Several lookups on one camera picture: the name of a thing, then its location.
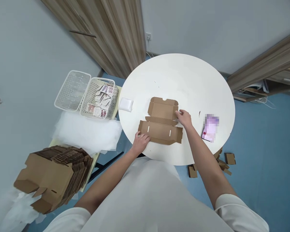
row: basket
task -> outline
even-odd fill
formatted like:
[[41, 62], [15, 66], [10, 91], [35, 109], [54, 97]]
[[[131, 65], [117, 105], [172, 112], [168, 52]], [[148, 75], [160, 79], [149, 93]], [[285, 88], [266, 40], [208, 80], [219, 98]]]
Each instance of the basket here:
[[[93, 116], [92, 112], [86, 111], [87, 108], [87, 103], [91, 103], [93, 105], [96, 105], [96, 101], [94, 99], [96, 92], [103, 86], [103, 85], [108, 85], [114, 88], [113, 95], [111, 96], [111, 100], [109, 102], [110, 106], [109, 109], [106, 113], [105, 118], [99, 118], [96, 116]], [[106, 78], [99, 78], [99, 77], [93, 77], [86, 89], [86, 93], [83, 99], [82, 107], [80, 110], [80, 115], [86, 116], [89, 118], [94, 118], [94, 119], [111, 119], [115, 110], [116, 102], [117, 102], [117, 97], [118, 97], [118, 88], [115, 85], [115, 81], [111, 79], [106, 79]]]
[[68, 73], [54, 102], [55, 107], [65, 111], [77, 111], [82, 103], [91, 75], [72, 70]]

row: white sleeve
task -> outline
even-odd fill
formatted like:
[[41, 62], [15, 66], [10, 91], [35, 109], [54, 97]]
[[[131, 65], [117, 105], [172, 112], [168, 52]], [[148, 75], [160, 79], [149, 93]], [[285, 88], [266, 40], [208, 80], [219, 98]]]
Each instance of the white sleeve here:
[[84, 208], [70, 208], [55, 217], [44, 232], [80, 232], [90, 217], [91, 214]]
[[266, 221], [232, 194], [217, 198], [215, 212], [236, 232], [269, 232]]

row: white wall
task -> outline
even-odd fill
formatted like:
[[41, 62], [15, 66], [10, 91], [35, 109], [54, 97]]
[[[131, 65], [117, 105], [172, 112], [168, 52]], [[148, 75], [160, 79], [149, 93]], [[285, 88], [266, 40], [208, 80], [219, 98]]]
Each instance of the white wall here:
[[233, 73], [290, 34], [290, 0], [141, 0], [147, 50]]
[[73, 69], [100, 71], [42, 2], [0, 0], [0, 222], [28, 154], [51, 141], [53, 103]]

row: round white table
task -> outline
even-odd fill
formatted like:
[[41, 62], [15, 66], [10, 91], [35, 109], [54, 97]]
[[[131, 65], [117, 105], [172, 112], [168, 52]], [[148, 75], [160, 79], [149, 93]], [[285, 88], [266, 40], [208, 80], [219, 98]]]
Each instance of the round white table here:
[[[192, 124], [200, 135], [205, 115], [218, 116], [215, 141], [203, 140], [213, 154], [229, 138], [235, 119], [234, 99], [222, 75], [205, 61], [185, 54], [165, 54], [151, 58], [133, 70], [119, 96], [119, 102], [121, 98], [133, 100], [132, 112], [119, 110], [123, 131], [131, 143], [140, 120], [146, 121], [152, 97], [177, 100], [179, 109], [191, 114]], [[172, 165], [194, 163], [185, 129], [181, 144], [149, 142], [143, 154]]]

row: person's arm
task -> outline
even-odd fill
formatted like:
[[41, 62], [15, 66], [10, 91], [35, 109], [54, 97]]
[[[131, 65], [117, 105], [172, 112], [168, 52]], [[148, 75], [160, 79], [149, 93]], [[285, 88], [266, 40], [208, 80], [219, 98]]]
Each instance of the person's arm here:
[[180, 110], [180, 112], [176, 111], [176, 115], [187, 132], [194, 162], [215, 209], [216, 200], [220, 195], [228, 193], [236, 196], [236, 193], [220, 169], [215, 157], [194, 129], [190, 114], [185, 110]]
[[141, 134], [138, 136], [139, 133], [138, 131], [135, 134], [132, 148], [92, 184], [74, 207], [85, 208], [91, 214], [96, 211], [99, 205], [119, 183], [131, 163], [145, 150], [150, 141], [148, 135]]

